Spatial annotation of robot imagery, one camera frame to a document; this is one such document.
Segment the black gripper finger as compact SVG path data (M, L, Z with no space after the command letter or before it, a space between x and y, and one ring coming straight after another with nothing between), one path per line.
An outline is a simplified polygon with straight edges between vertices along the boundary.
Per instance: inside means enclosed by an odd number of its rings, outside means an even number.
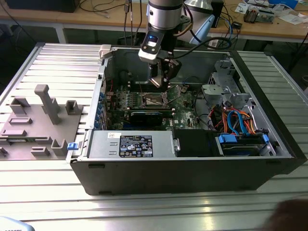
M149 77L148 79L152 79L158 76L158 64L149 64Z
M164 60L164 86L169 84L169 81L175 78L181 69L181 62L176 59Z

